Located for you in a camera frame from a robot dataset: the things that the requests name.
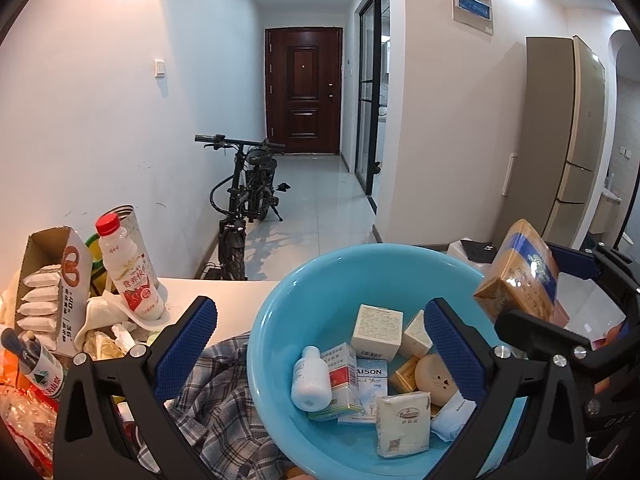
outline brown tissue package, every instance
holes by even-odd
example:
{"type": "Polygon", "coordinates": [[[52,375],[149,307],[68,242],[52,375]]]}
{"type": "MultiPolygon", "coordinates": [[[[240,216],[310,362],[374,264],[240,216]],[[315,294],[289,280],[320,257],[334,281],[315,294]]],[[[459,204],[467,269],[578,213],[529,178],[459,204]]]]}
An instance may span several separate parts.
{"type": "Polygon", "coordinates": [[[501,312],[518,309],[564,327],[569,318],[556,301],[558,265],[544,240],[526,220],[518,220],[474,298],[495,322],[501,312]]]}

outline refrigerator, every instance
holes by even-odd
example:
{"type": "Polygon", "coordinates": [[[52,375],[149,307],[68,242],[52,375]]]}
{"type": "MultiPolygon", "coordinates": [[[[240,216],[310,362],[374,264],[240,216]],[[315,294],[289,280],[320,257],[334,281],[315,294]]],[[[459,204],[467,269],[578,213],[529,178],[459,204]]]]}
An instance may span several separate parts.
{"type": "Polygon", "coordinates": [[[604,113],[604,66],[583,40],[527,38],[518,158],[494,245],[521,218],[546,241],[572,244],[598,168],[604,113]]]}

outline bicycle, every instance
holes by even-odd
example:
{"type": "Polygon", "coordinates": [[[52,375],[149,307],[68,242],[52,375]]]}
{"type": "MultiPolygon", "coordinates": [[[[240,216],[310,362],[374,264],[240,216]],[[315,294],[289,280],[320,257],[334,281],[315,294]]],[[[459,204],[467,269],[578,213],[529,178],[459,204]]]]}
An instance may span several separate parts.
{"type": "Polygon", "coordinates": [[[244,274],[244,246],[246,243],[246,218],[250,223],[255,220],[263,221],[267,218],[271,209],[279,220],[282,217],[278,213],[277,206],[280,199],[275,192],[286,192],[290,189],[288,184],[282,183],[273,189],[278,161],[273,158],[275,153],[283,154],[285,145],[276,144],[264,140],[263,142],[251,142],[249,140],[227,139],[223,135],[195,136],[196,142],[204,142],[204,148],[220,150],[234,148],[236,159],[234,174],[220,182],[211,190],[209,201],[213,209],[225,215],[220,221],[218,232],[218,259],[219,266],[210,265],[207,271],[207,279],[245,281],[244,274]],[[244,171],[244,184],[241,184],[241,175],[244,171]],[[227,182],[232,181],[229,193],[229,209],[219,207],[215,200],[215,192],[227,182]]]}

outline blue and white box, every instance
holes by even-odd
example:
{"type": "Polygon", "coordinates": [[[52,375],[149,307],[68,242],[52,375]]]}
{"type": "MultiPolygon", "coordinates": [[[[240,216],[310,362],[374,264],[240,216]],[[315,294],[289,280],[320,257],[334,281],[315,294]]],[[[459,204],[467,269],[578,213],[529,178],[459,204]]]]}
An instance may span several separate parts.
{"type": "Polygon", "coordinates": [[[387,362],[379,359],[358,359],[358,397],[362,409],[358,413],[345,413],[338,417],[338,424],[376,423],[376,398],[387,395],[387,362]]]}

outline dark red door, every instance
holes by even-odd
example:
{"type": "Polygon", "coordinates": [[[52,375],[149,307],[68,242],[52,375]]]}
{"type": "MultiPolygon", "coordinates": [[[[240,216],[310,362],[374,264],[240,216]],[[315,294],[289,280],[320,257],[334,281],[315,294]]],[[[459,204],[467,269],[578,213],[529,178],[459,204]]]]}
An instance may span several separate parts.
{"type": "Polygon", "coordinates": [[[287,153],[338,153],[341,62],[341,28],[267,29],[267,132],[287,153]]]}

